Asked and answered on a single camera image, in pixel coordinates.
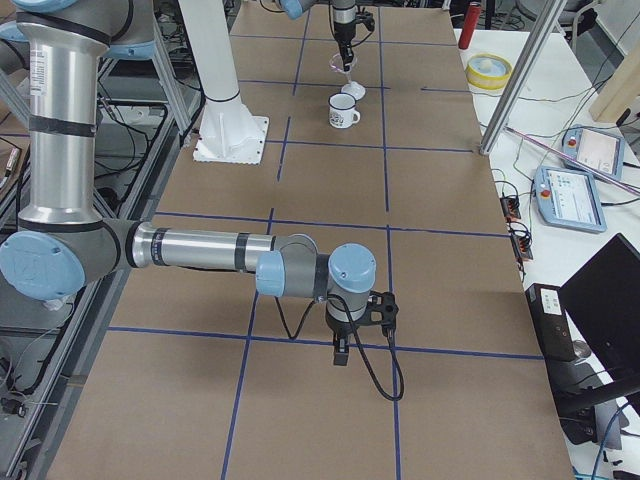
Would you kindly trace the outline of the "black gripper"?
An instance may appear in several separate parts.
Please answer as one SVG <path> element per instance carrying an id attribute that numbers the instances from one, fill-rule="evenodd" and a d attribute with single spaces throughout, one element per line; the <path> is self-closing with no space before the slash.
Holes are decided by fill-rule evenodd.
<path id="1" fill-rule="evenodd" d="M 353 63 L 352 41 L 356 34 L 356 22 L 333 23 L 333 36 L 338 44 L 344 71 L 350 71 Z"/>
<path id="2" fill-rule="evenodd" d="M 333 332 L 333 365 L 347 366 L 349 360 L 349 338 L 352 327 L 349 322 L 327 317 L 327 325 Z"/>

